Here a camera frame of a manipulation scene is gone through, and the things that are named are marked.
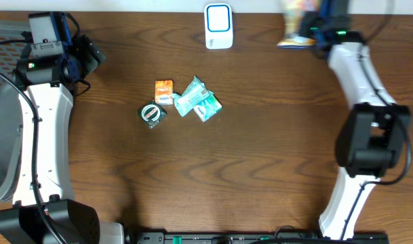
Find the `yellow snack chip bag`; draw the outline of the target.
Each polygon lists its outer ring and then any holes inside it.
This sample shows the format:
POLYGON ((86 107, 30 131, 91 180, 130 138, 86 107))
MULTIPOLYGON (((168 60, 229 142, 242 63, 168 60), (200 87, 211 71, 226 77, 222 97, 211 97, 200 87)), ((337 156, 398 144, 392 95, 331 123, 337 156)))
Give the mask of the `yellow snack chip bag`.
POLYGON ((315 44, 315 41, 299 34, 302 19, 307 12, 315 12, 319 8, 319 0, 280 0, 283 8, 285 32, 277 47, 290 49, 305 49, 315 44))

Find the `orange tissue pack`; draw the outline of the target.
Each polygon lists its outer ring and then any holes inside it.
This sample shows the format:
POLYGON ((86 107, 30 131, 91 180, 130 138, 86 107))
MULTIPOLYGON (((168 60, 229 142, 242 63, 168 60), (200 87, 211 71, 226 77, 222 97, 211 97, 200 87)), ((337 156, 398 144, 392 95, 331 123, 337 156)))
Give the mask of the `orange tissue pack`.
POLYGON ((174 84, 172 80, 156 81, 154 101, 160 105, 173 105, 174 103, 174 100, 172 97, 173 92, 174 92, 174 84))

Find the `dark green round-label packet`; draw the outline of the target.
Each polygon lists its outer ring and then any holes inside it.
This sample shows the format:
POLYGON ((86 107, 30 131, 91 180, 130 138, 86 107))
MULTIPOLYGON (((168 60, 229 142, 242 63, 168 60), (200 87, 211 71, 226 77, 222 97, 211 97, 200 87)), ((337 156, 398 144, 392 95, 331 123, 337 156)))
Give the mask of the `dark green round-label packet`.
POLYGON ((138 116, 152 129, 167 116, 167 112, 162 106, 151 100, 138 110, 138 116))

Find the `light green wipes packet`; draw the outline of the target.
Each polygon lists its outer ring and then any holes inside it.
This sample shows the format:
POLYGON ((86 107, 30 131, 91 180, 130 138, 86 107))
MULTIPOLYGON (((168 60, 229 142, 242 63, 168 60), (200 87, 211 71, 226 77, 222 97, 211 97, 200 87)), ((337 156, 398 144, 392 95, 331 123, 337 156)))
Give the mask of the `light green wipes packet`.
POLYGON ((181 117, 187 115, 196 105, 213 94, 208 90, 205 84, 194 76, 185 91, 180 94, 172 93, 171 97, 174 101, 174 106, 181 117))

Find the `teal tissue pack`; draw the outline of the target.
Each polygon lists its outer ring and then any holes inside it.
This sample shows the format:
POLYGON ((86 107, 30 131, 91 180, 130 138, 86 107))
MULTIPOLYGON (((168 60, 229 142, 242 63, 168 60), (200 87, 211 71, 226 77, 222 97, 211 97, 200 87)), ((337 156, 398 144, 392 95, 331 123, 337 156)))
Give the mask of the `teal tissue pack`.
POLYGON ((195 105, 193 110, 202 122, 206 122, 222 110, 222 104, 214 95, 210 95, 205 100, 202 100, 199 104, 195 105))

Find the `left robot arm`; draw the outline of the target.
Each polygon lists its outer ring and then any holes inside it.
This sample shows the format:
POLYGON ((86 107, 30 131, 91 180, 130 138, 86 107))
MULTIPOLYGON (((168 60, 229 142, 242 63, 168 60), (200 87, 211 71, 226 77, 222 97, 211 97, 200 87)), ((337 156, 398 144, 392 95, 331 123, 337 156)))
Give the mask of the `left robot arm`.
POLYGON ((105 61, 86 36, 41 37, 20 59, 10 85, 22 113, 20 158, 12 179, 12 207, 0 210, 9 243, 125 243, 117 222, 75 200, 68 168, 68 127, 76 84, 105 61))

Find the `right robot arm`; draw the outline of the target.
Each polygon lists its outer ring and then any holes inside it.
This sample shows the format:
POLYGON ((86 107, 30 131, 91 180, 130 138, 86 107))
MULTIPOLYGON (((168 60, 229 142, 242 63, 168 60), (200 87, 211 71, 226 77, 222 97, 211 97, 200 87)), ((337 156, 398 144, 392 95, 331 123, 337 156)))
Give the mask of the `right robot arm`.
POLYGON ((330 241, 354 239, 355 224, 374 187, 402 181, 412 159, 410 109, 385 89, 366 40, 349 23, 345 14, 307 12, 300 25, 300 35, 314 39, 326 55, 350 108, 335 143, 338 176, 318 222, 320 235, 330 241))

